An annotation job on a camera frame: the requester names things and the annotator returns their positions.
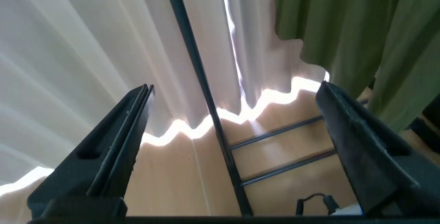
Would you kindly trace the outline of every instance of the power cord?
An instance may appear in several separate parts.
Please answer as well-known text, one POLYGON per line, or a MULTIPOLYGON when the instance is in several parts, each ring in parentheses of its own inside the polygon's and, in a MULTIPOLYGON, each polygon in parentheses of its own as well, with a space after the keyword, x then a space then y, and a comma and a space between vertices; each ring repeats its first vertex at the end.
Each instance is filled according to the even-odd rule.
POLYGON ((298 199, 296 203, 296 215, 303 215, 304 212, 304 202, 308 201, 316 196, 321 196, 322 200, 324 201, 325 206, 327 207, 327 210, 329 211, 329 215, 336 212, 336 210, 339 210, 339 205, 336 203, 335 199, 331 195, 326 195, 323 193, 313 193, 310 196, 304 198, 304 199, 298 199))

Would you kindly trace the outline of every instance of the vertical black pole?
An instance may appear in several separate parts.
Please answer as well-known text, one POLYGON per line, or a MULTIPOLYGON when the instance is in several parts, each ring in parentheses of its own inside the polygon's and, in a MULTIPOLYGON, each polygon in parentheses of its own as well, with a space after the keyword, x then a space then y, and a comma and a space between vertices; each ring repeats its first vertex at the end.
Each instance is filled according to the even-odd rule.
POLYGON ((214 99, 212 98, 212 94, 208 85, 208 80, 206 79, 204 66, 200 59, 199 49, 197 48, 197 44, 195 42, 193 30, 191 29, 188 14, 186 13, 184 1, 170 0, 170 2, 171 6, 173 7, 174 15, 177 19, 177 23, 179 24, 180 32, 184 37, 186 49, 188 50, 188 53, 190 55, 192 66, 194 67, 197 78, 199 79, 201 90, 203 91, 203 95, 205 96, 206 104, 208 105, 208 110, 211 114, 212 121, 214 122, 217 139, 219 140, 221 152, 223 153, 223 158, 225 159, 232 185, 234 186, 234 191, 237 201, 240 205, 241 214, 244 216, 252 216, 252 208, 249 204, 246 192, 243 186, 241 186, 239 171, 237 170, 234 157, 232 156, 225 133, 223 132, 223 128, 221 127, 220 118, 217 114, 214 99))

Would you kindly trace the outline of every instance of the horizontal metal bar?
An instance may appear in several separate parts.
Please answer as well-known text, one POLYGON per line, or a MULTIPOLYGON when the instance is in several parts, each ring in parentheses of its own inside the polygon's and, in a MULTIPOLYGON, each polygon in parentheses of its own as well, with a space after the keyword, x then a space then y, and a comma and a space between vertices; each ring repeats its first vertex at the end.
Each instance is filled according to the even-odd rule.
MULTIPOLYGON (((360 101, 360 104, 366 104, 366 103, 368 103, 368 101, 369 101, 368 99, 362 100, 362 101, 360 101)), ((302 127, 304 125, 308 125, 308 124, 314 123, 314 122, 316 122, 318 120, 321 120, 321 119, 322 119, 322 115, 319 115, 319 116, 313 117, 313 118, 308 119, 308 120, 304 120, 304 121, 297 122, 297 123, 294 123, 294 124, 289 124, 289 125, 284 126, 282 128, 278 128, 278 129, 275 129, 273 131, 269 131, 269 132, 267 132, 265 134, 253 137, 251 139, 247 139, 247 140, 245 140, 243 142, 238 142, 236 144, 233 144, 233 145, 230 146, 230 150, 238 149, 238 148, 241 148, 242 146, 253 144, 254 142, 261 141, 262 139, 266 139, 266 138, 272 137, 274 135, 279 135, 279 134, 284 133, 286 131, 290 131, 290 130, 292 130, 294 128, 299 128, 299 127, 302 127)))
POLYGON ((243 183, 241 185, 242 186, 248 186, 251 183, 256 183, 256 182, 261 181, 263 179, 267 179, 267 178, 273 177, 275 175, 279 175, 279 174, 281 174, 283 172, 287 172, 288 170, 292 170, 292 169, 298 168, 300 166, 305 166, 305 165, 307 165, 307 164, 309 164, 311 162, 315 162, 315 161, 327 158, 328 156, 332 156, 332 155, 335 155, 335 154, 336 154, 336 150, 332 149, 330 151, 314 155, 313 157, 310 157, 310 158, 307 158, 307 159, 304 159, 304 160, 301 160, 301 161, 296 161, 296 162, 291 163, 291 164, 286 165, 286 166, 282 166, 280 168, 277 168, 275 170, 263 173, 261 175, 255 176, 255 177, 252 177, 250 179, 243 180, 243 183))

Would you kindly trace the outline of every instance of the curtain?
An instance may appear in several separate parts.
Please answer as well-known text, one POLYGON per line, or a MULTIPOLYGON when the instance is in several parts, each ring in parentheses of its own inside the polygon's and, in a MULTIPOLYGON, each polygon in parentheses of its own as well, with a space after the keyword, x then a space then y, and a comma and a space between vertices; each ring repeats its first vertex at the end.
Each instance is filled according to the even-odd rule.
MULTIPOLYGON (((254 108, 265 89, 306 88, 295 76, 324 78, 299 59, 299 40, 275 35, 274 0, 184 3, 221 117, 254 108)), ((209 128, 169 0, 0 0, 0 64, 0 184, 55 168, 144 83, 156 96, 143 142, 209 128)))
POLYGON ((304 41, 302 59, 401 131, 440 92, 440 0, 276 0, 275 30, 304 41))

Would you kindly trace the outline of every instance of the sunlight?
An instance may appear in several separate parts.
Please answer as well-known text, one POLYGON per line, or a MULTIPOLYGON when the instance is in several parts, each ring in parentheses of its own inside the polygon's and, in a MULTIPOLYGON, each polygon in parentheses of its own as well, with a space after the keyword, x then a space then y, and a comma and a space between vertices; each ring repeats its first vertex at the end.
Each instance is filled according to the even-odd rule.
POLYGON ((54 169, 52 168, 42 168, 40 166, 37 166, 34 170, 30 171, 14 183, 8 183, 0 186, 0 197, 6 193, 21 190, 31 183, 39 180, 40 178, 48 176, 53 171, 54 169))
MULTIPOLYGON (((217 108, 217 113, 219 114, 219 117, 221 119, 225 119, 236 124, 242 124, 246 121, 254 121, 260 114, 262 114, 264 109, 270 103, 289 104, 296 99, 296 96, 298 95, 298 92, 300 90, 306 90, 316 93, 319 89, 319 86, 320 83, 314 80, 308 80, 302 77, 294 77, 291 80, 290 93, 280 93, 275 90, 265 89, 253 109, 248 106, 245 98, 242 96, 241 112, 239 115, 236 115, 235 113, 232 113, 222 108, 217 108)), ((142 137, 142 144, 165 146, 170 143, 174 139, 174 137, 180 132, 191 139, 199 139, 209 131, 212 125, 213 123, 210 115, 206 116, 201 124, 195 129, 190 128, 189 125, 187 125, 187 123, 185 123, 185 121, 183 120, 175 120, 171 124, 170 128, 161 137, 156 137, 154 135, 144 133, 142 137)))

